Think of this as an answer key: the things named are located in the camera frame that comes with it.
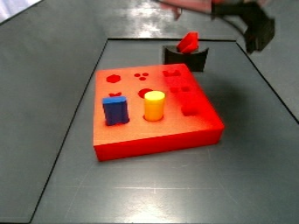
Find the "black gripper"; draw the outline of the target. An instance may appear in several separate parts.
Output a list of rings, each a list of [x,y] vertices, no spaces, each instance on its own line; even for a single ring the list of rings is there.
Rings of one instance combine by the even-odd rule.
[[[239,16],[247,30],[243,34],[247,53],[262,52],[275,36],[275,20],[266,14],[256,1],[211,3],[211,15],[224,18]]]

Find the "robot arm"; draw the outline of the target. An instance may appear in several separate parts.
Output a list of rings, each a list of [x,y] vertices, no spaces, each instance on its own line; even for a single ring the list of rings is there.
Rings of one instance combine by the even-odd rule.
[[[259,0],[155,0],[178,10],[208,15],[224,21],[242,35],[247,53],[262,52],[276,32],[276,21],[267,15]]]

